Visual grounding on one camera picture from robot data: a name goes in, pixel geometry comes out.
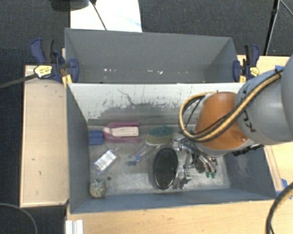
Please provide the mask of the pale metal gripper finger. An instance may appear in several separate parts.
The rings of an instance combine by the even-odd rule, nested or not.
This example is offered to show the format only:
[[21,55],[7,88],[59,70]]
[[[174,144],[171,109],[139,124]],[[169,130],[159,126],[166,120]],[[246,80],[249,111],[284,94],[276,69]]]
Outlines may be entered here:
[[185,170],[188,170],[188,169],[191,169],[193,167],[194,167],[194,165],[193,165],[193,160],[192,160],[192,153],[188,152],[186,154],[186,159],[185,159],[185,163],[183,165],[183,168]]
[[183,189],[183,187],[186,184],[188,184],[192,179],[193,179],[193,176],[191,175],[189,170],[185,169],[180,171],[173,182],[173,189],[175,190]]

